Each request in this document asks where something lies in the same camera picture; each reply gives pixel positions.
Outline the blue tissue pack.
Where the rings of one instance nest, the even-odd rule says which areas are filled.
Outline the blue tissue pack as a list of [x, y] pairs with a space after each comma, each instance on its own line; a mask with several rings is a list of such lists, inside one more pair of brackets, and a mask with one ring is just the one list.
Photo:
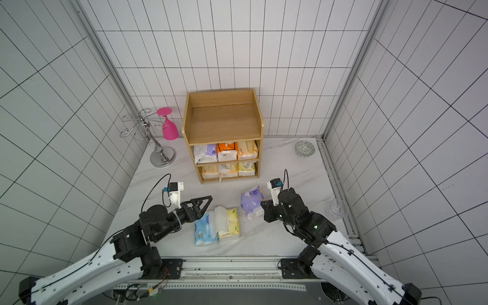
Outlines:
[[210, 215], [206, 213], [202, 218], [194, 222], [194, 245], [206, 247], [218, 244], [218, 236], [213, 236], [210, 228]]

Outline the yellow floral tissue pack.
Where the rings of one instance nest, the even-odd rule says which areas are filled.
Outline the yellow floral tissue pack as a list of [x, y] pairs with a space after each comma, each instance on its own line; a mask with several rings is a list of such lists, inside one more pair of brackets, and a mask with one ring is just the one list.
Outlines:
[[216, 207], [209, 216], [210, 230], [213, 237], [220, 241], [240, 237], [240, 223], [237, 208]]

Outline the pale orange tissue pack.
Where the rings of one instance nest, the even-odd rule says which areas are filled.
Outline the pale orange tissue pack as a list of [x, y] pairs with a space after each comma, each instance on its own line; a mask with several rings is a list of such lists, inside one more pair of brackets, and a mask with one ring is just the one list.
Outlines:
[[238, 160], [256, 159], [259, 156], [259, 150], [255, 140], [236, 142]]

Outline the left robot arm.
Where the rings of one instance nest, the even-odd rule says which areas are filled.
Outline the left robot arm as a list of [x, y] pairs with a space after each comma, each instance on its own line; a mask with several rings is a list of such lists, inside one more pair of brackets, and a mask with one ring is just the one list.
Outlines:
[[139, 219], [115, 232], [87, 257], [50, 276], [27, 277], [19, 284], [23, 304], [77, 304], [111, 287], [140, 278], [159, 278], [165, 270], [154, 246], [184, 224], [202, 218], [211, 196], [194, 198], [169, 211], [154, 205]]

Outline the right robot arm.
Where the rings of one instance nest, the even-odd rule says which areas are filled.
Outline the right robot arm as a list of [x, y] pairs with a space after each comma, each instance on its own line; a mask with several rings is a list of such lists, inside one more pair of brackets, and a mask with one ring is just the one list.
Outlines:
[[271, 188], [263, 201], [266, 222], [281, 221], [306, 248], [298, 256], [300, 273], [331, 283], [358, 304], [420, 304], [422, 293], [378, 268], [325, 216], [311, 212], [293, 188]]

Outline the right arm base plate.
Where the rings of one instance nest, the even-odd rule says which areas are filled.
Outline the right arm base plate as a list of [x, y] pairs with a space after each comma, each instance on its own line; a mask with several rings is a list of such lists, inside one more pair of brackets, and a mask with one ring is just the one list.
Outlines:
[[318, 249], [313, 246], [307, 246], [296, 258], [281, 259], [277, 267], [282, 272], [283, 279], [317, 279], [311, 267], [313, 260], [319, 255]]

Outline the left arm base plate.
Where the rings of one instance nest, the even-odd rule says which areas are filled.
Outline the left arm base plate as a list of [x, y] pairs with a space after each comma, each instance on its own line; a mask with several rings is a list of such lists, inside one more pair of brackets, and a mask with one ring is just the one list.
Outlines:
[[183, 259], [162, 259], [144, 272], [145, 280], [178, 280], [182, 273]]

